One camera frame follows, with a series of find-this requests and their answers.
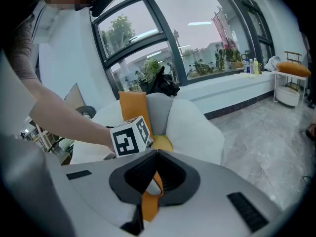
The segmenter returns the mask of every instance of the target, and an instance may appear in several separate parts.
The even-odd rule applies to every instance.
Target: white sofa
[[[154,93],[147,95],[147,108],[153,134],[166,135],[174,152],[220,164],[224,135],[195,104]],[[92,120],[103,126],[123,122],[119,100],[99,110]],[[110,153],[106,146],[76,141],[71,164],[101,161]]]

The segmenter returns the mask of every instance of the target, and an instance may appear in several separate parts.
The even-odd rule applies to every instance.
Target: tile floor
[[[225,136],[222,165],[286,209],[303,194],[302,177],[314,173],[314,145],[301,132],[312,115],[305,103],[299,111],[269,97],[212,119]]]

